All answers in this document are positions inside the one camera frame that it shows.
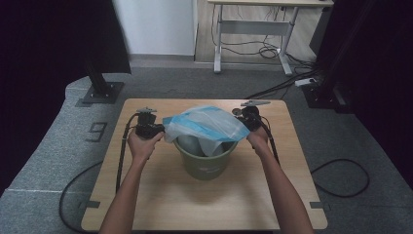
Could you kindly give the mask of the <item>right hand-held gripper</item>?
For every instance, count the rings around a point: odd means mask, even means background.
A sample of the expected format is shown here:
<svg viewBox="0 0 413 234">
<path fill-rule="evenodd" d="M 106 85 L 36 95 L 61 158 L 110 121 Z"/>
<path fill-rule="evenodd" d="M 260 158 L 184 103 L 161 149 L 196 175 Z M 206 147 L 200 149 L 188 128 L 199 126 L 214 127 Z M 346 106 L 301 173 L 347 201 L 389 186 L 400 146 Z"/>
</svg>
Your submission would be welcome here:
<svg viewBox="0 0 413 234">
<path fill-rule="evenodd" d="M 262 125 L 258 105 L 269 104 L 264 100 L 248 100 L 241 104 L 240 108 L 234 108 L 232 114 L 240 120 L 251 132 L 257 131 Z"/>
</svg>

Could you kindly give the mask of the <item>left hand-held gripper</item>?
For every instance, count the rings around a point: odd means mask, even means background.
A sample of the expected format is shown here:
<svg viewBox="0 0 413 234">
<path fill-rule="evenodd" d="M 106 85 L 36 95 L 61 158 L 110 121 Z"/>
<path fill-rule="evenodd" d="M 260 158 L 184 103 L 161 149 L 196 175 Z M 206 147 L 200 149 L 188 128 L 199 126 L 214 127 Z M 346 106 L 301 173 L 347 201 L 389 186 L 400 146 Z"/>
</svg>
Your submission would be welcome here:
<svg viewBox="0 0 413 234">
<path fill-rule="evenodd" d="M 151 139 L 165 130 L 163 124 L 156 124 L 156 109 L 144 107 L 137 110 L 135 133 L 143 139 Z"/>
</svg>

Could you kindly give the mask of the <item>black metal stand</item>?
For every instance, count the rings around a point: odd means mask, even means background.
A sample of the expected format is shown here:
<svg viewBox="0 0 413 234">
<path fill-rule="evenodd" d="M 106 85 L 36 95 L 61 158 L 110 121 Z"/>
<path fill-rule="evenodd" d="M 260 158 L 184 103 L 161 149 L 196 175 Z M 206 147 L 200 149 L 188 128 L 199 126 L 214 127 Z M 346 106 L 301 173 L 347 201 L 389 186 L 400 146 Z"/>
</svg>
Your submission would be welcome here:
<svg viewBox="0 0 413 234">
<path fill-rule="evenodd" d="M 336 71 L 352 27 L 351 17 L 346 11 L 350 0 L 332 0 L 334 5 L 324 7 L 310 41 L 316 55 L 313 68 L 319 72 L 319 83 L 303 88 L 310 108 L 336 109 L 340 102 L 334 94 L 338 82 Z"/>
<path fill-rule="evenodd" d="M 107 82 L 101 72 L 94 69 L 92 62 L 85 61 L 85 69 L 92 85 L 83 97 L 83 104 L 114 104 L 124 87 L 123 82 Z"/>
</svg>

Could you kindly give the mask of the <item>white power strip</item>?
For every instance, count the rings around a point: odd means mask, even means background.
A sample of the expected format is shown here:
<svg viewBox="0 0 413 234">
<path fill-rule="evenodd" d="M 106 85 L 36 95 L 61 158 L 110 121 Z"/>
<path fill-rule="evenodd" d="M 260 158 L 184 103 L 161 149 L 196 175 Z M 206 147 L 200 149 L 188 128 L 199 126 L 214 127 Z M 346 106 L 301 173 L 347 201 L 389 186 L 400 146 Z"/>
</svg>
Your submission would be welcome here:
<svg viewBox="0 0 413 234">
<path fill-rule="evenodd" d="M 306 85 L 313 85 L 316 84 L 317 80 L 315 78 L 305 78 L 301 80 L 297 80 L 294 82 L 296 87 L 306 86 Z"/>
</svg>

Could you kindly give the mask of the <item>person's left hand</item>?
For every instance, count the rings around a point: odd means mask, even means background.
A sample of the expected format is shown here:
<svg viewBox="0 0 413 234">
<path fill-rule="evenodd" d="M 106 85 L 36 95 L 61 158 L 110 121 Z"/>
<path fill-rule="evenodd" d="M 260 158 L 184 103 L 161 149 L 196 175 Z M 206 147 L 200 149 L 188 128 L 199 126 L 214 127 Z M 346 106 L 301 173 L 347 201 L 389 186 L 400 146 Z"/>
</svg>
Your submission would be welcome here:
<svg viewBox="0 0 413 234">
<path fill-rule="evenodd" d="M 144 164 L 155 150 L 155 145 L 164 136 L 164 132 L 156 134 L 150 139 L 144 139 L 136 133 L 130 133 L 127 139 L 128 146 L 131 151 L 132 162 L 137 164 Z"/>
</svg>

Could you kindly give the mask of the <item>white metal frame desk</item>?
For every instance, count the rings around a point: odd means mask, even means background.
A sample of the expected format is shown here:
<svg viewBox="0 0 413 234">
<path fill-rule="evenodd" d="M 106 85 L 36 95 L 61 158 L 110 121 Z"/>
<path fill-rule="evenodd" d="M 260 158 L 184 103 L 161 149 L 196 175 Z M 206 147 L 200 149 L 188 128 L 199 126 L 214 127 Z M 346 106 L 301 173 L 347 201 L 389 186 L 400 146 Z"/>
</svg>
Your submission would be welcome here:
<svg viewBox="0 0 413 234">
<path fill-rule="evenodd" d="M 286 49 L 292 35 L 293 28 L 301 8 L 330 8 L 332 0 L 207 0 L 209 4 L 219 7 L 217 18 L 217 42 L 214 50 L 213 71 L 221 72 L 221 36 L 223 34 L 245 34 L 245 35 L 275 35 L 282 37 L 282 44 L 277 49 L 278 58 L 281 62 L 284 74 L 292 75 L 288 64 Z M 289 21 L 248 21 L 248 20 L 226 20 L 223 18 L 225 6 L 267 6 L 284 7 L 292 9 Z"/>
</svg>

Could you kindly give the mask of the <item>green plastic bucket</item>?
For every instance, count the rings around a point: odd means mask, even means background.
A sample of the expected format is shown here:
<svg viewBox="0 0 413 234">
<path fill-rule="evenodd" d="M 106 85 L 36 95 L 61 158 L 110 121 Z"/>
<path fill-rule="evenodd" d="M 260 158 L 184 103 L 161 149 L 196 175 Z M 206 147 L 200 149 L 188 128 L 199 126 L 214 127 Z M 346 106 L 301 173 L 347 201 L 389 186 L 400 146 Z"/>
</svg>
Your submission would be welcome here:
<svg viewBox="0 0 413 234">
<path fill-rule="evenodd" d="M 205 155 L 199 140 L 194 136 L 179 136 L 173 144 L 181 155 L 184 169 L 191 177 L 211 180 L 224 172 L 229 163 L 230 154 L 238 143 L 236 141 L 222 142 L 211 156 Z"/>
</svg>

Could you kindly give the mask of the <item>white bag with blue band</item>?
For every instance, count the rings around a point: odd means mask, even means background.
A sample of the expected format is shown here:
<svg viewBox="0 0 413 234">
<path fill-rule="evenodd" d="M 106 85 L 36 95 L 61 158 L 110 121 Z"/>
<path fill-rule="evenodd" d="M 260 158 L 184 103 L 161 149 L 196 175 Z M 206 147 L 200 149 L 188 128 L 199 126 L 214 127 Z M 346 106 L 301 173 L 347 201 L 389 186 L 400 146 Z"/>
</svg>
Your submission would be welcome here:
<svg viewBox="0 0 413 234">
<path fill-rule="evenodd" d="M 223 142 L 238 142 L 250 130 L 231 113 L 211 105 L 189 108 L 184 112 L 163 119 L 165 141 L 173 142 L 181 136 L 199 140 L 206 156 L 212 156 Z"/>
</svg>

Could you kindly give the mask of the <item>black curtain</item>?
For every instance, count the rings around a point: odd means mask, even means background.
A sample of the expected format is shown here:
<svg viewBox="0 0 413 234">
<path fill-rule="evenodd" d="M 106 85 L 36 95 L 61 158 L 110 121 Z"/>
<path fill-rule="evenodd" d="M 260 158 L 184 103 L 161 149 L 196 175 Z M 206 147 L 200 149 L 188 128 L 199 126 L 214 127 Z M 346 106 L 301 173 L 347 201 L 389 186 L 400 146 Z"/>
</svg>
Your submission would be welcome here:
<svg viewBox="0 0 413 234">
<path fill-rule="evenodd" d="M 335 86 L 413 185 L 413 0 L 350 0 Z"/>
<path fill-rule="evenodd" d="M 0 0 L 0 196 L 91 71 L 131 71 L 114 0 Z"/>
</svg>

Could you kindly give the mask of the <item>person's right hand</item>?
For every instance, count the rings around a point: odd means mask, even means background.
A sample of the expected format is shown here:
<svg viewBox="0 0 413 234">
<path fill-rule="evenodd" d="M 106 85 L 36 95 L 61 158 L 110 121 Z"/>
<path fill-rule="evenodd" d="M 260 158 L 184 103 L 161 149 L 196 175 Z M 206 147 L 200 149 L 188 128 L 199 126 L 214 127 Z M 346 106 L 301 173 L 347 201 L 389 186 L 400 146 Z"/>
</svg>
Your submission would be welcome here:
<svg viewBox="0 0 413 234">
<path fill-rule="evenodd" d="M 268 136 L 262 127 L 255 132 L 250 132 L 246 139 L 259 157 L 271 155 L 271 150 L 268 146 Z"/>
</svg>

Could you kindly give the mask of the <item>white partition panel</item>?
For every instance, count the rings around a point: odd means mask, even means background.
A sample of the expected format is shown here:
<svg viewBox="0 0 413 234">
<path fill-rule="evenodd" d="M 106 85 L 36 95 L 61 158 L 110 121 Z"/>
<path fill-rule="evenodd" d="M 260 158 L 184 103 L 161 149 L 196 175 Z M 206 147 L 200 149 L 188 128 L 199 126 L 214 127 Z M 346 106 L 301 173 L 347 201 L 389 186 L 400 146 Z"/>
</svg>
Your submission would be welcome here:
<svg viewBox="0 0 413 234">
<path fill-rule="evenodd" d="M 113 0 L 130 55 L 193 56 L 197 0 Z"/>
</svg>

